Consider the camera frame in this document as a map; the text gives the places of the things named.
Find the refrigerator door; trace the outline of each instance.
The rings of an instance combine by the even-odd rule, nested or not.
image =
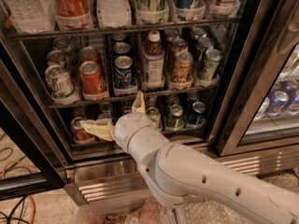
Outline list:
[[[282,106],[281,99],[287,99],[285,91],[274,95],[277,101],[273,100],[273,93],[270,92],[276,81],[297,79],[295,71],[291,72],[290,64],[298,57],[298,21],[299,0],[280,0],[254,58],[250,58],[248,54],[252,51],[250,43],[242,49],[238,62],[244,65],[250,59],[252,62],[243,81],[235,83],[240,88],[231,90],[221,107],[226,105],[229,115],[225,117],[227,121],[218,127],[222,132],[216,137],[217,150],[223,157],[240,153],[244,159],[255,157],[256,171],[271,172],[299,164],[298,153],[295,151],[299,140],[298,121],[293,116],[295,113],[290,115],[289,112],[286,115],[281,109],[278,115],[279,107]],[[270,106],[265,110],[263,118],[259,119],[267,103],[266,96],[270,98]],[[268,164],[262,163],[259,157],[267,157]]]
[[[56,158],[57,152],[41,135],[47,131],[2,60],[0,127],[1,201],[64,186],[66,172]]]

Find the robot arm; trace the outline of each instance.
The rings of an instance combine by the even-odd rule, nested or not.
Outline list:
[[[121,117],[115,140],[137,163],[154,197],[178,208],[188,194],[222,203],[254,223],[299,223],[299,195],[236,172],[150,127],[144,113]]]

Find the plastic bottle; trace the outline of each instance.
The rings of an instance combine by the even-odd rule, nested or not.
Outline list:
[[[152,84],[163,80],[164,48],[161,44],[160,33],[150,31],[143,48],[143,78],[144,82]]]

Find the floor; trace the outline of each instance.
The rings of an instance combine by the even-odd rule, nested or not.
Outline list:
[[[13,147],[13,153],[9,156],[8,159],[3,159],[1,157],[0,152],[0,167],[3,167],[3,160],[9,161],[17,160],[19,157],[22,157],[23,154],[17,147],[14,147],[9,140],[9,137],[3,136],[0,128],[0,150],[6,147]],[[8,156],[9,152],[6,149],[5,158]],[[24,158],[22,161],[26,161],[26,163],[30,163],[27,158]],[[28,172],[28,169],[15,169],[7,173],[7,176],[14,175],[24,175]],[[290,190],[294,193],[299,193],[298,188],[298,179],[295,177],[292,172],[279,172],[272,175],[263,175],[259,176],[263,181],[272,183],[284,189]],[[36,206],[36,214],[35,214],[35,224],[83,224],[77,223],[75,220],[76,212],[79,210],[79,207],[75,205],[75,203],[71,200],[71,198],[66,194],[63,189],[57,189],[53,191],[43,192],[32,196],[34,199],[34,203]],[[12,199],[8,201],[0,202],[0,212],[8,216],[14,206],[18,203],[18,199]],[[29,223],[31,212],[33,211],[32,203],[29,199],[26,199],[24,202],[23,212],[21,214],[21,206],[16,209],[14,217],[19,217],[21,214],[21,218],[26,220]],[[0,215],[0,224],[6,223],[2,219],[3,215]]]

